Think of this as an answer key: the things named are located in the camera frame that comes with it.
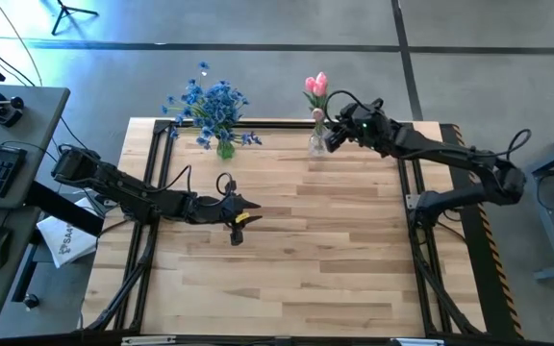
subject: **gray floor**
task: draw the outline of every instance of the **gray floor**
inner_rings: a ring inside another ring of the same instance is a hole
[[[74,14],[50,36],[55,1],[0,3],[24,37],[120,43],[271,43],[397,45],[390,0],[102,0],[66,1],[95,9]],[[457,47],[554,47],[554,0],[401,0],[411,45]],[[0,14],[0,55],[37,80],[22,47]],[[183,91],[195,64],[212,65],[209,78],[229,79],[249,95],[253,117],[308,116],[302,81],[325,71],[333,88],[363,100],[381,96],[387,114],[412,119],[399,53],[252,52],[180,50],[33,49],[43,83],[69,87],[64,117],[84,143],[117,162],[131,116],[160,116],[167,94]],[[532,129],[531,141],[513,155],[526,164],[554,141],[554,55],[412,54],[425,120],[459,124],[468,143],[505,150],[512,135]],[[18,84],[10,77],[8,83]],[[59,142],[72,141],[64,128]],[[39,180],[57,188],[46,161]],[[532,273],[554,265],[525,196],[512,207],[487,206],[495,240],[527,338],[554,341],[554,280]],[[40,309],[6,305],[0,337],[47,334],[76,327],[90,259],[55,270],[41,264],[31,289]]]

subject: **glass vase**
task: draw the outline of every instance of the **glass vase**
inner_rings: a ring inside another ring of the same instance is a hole
[[[326,154],[326,145],[324,144],[324,133],[326,128],[324,127],[324,121],[316,120],[314,131],[312,136],[309,137],[309,156],[312,158],[318,158]]]
[[[220,140],[217,144],[217,155],[223,160],[231,159],[235,155],[235,146],[227,140]]]

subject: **wooden table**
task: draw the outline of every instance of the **wooden table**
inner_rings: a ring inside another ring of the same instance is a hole
[[[155,120],[132,118],[123,145],[118,167],[139,179]],[[414,126],[441,140],[437,122]],[[238,192],[263,206],[252,213],[264,218],[245,229],[238,247],[223,225],[163,220],[142,333],[423,336],[396,160],[351,143],[310,159],[310,130],[257,133],[264,145],[237,148],[230,161],[200,148],[195,135],[175,142],[168,181],[191,164],[191,188],[217,196],[215,178],[230,172]],[[427,189],[452,189],[447,166],[421,166]],[[154,184],[159,160],[155,172]],[[173,188],[185,189],[185,179]],[[121,217],[111,212],[105,227]],[[462,231],[460,223],[441,221]],[[121,284],[132,228],[128,223],[99,241],[83,304],[86,324]],[[435,237],[446,290],[484,330],[467,246],[440,227]],[[135,297],[133,291],[128,316]],[[439,326],[433,295],[430,301]]]

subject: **white paper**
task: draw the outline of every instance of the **white paper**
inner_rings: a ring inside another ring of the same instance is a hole
[[[97,215],[87,197],[75,204]],[[97,238],[94,235],[85,233],[58,218],[50,216],[43,219],[38,222],[38,229],[53,255],[53,262],[57,268],[95,251]]]

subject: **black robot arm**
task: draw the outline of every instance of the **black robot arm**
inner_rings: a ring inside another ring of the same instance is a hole
[[[194,225],[223,223],[232,230],[232,245],[242,243],[242,229],[245,225],[261,218],[249,216],[244,211],[260,206],[236,194],[237,184],[227,173],[219,176],[230,178],[225,186],[223,198],[215,199],[210,196],[198,196],[190,190],[170,190],[169,186],[156,188],[147,185],[118,170],[114,165],[101,161],[94,151],[64,145],[61,158],[51,175],[59,183],[91,188],[119,203],[126,217],[143,225],[150,224],[159,217]]]
[[[410,214],[411,222],[422,226],[434,226],[445,210],[481,202],[491,202],[500,206],[511,205],[520,200],[525,175],[510,161],[500,159],[499,156],[507,154],[509,157],[510,152],[522,146],[531,135],[529,130],[517,134],[528,135],[518,146],[509,149],[508,152],[495,154],[475,147],[465,148],[429,139],[411,126],[386,117],[382,110],[383,103],[378,99],[370,105],[357,102],[343,108],[338,122],[331,122],[329,125],[331,131],[325,137],[328,151],[334,152],[346,140],[356,141],[360,146],[372,149],[382,157],[424,159],[443,163],[471,171],[480,179],[480,183],[467,188],[444,193],[423,192]]]

